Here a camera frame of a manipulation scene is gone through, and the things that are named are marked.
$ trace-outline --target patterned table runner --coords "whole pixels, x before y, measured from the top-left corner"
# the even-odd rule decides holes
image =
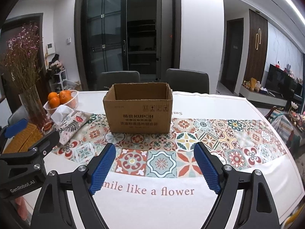
[[[53,149],[79,164],[88,164],[107,143],[116,146],[112,172],[146,177],[197,177],[201,171],[193,149],[201,141],[223,164],[236,170],[272,161],[286,151],[261,120],[172,118],[169,134],[111,133],[106,115],[94,114],[64,146]]]

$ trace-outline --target glass vase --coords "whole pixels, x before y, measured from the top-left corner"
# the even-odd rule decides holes
[[[50,119],[47,117],[45,109],[41,104],[36,86],[20,94],[19,98],[26,110],[29,122],[36,125],[41,132],[44,125],[50,122]]]

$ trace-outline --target white tablecloth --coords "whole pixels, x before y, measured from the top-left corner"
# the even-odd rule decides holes
[[[104,114],[103,97],[106,92],[80,92],[78,110]],[[199,95],[173,92],[173,117],[268,121],[246,99],[224,95]],[[261,164],[260,169],[269,185],[280,223],[292,212],[304,196],[304,188],[294,160],[286,148],[284,156]],[[74,171],[79,164],[48,154],[45,157],[47,173]],[[249,168],[243,171],[252,172]],[[207,218],[216,194],[211,191],[203,177],[194,178],[152,178],[109,172],[106,182],[117,182],[118,189],[102,188],[94,195],[94,200],[109,228],[200,228]],[[140,188],[139,193],[127,192],[128,185]],[[162,188],[167,187],[167,195]],[[183,195],[168,194],[169,190],[186,190]],[[39,190],[25,199],[33,209]],[[73,193],[68,191],[72,214],[77,228],[83,228]],[[239,210],[242,191],[237,192],[234,207],[226,228],[233,228]]]

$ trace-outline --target basket of oranges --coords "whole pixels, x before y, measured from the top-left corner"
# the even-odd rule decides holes
[[[72,109],[76,109],[78,106],[78,91],[63,90],[59,94],[51,92],[43,108],[49,115],[52,115],[59,105],[66,105]]]

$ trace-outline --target white plastic basket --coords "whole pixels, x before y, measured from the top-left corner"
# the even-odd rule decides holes
[[[76,109],[78,107],[78,91],[77,90],[70,90],[72,99],[68,101],[67,103],[63,104],[66,105],[72,109]],[[43,108],[48,112],[48,114],[51,116],[57,109],[56,108],[50,108],[49,101],[46,102],[46,104],[43,106]]]

